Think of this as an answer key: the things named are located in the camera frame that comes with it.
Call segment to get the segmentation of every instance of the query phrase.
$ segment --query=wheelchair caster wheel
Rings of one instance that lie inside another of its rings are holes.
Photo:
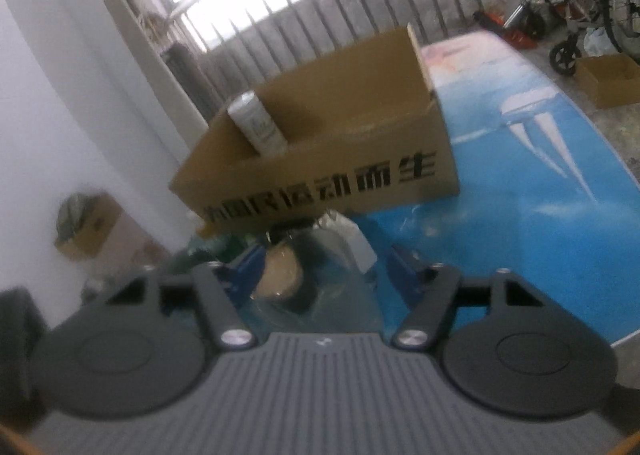
[[[582,57],[577,45],[569,41],[560,42],[553,46],[549,52],[551,68],[562,76],[575,74],[575,62]]]

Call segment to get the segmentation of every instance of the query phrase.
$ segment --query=metal railing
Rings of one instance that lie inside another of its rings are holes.
[[[249,26],[240,30],[230,21],[230,38],[212,25],[215,46],[200,37],[201,47],[206,48],[200,66],[219,100],[216,104],[298,64],[395,26],[411,24],[423,45],[449,38],[470,27],[471,15],[479,7],[472,0],[286,0],[287,6],[274,12],[262,2],[266,18],[255,20],[246,11]],[[182,22],[191,24],[188,13]],[[194,24],[191,32],[197,36]]]

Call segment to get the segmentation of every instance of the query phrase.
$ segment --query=white plastic bag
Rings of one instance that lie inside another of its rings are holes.
[[[584,35],[584,52],[587,56],[604,56],[605,54],[617,54],[607,35],[605,28],[589,28]]]

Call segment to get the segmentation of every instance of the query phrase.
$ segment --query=open cardboard box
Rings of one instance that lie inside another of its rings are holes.
[[[580,58],[575,77],[599,109],[640,102],[640,65],[626,54]]]
[[[327,208],[369,212],[459,191],[410,28],[325,55],[255,93],[287,138],[287,153],[259,157],[220,111],[170,185],[210,229],[259,232]]]

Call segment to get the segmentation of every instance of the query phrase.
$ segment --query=white wall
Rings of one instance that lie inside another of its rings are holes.
[[[62,0],[0,0],[0,289],[27,286],[50,324],[77,308],[88,274],[52,245],[69,193],[109,191],[171,250],[192,231],[167,188],[178,161],[138,110],[148,85],[113,33],[81,31],[104,14],[84,6],[78,21]]]

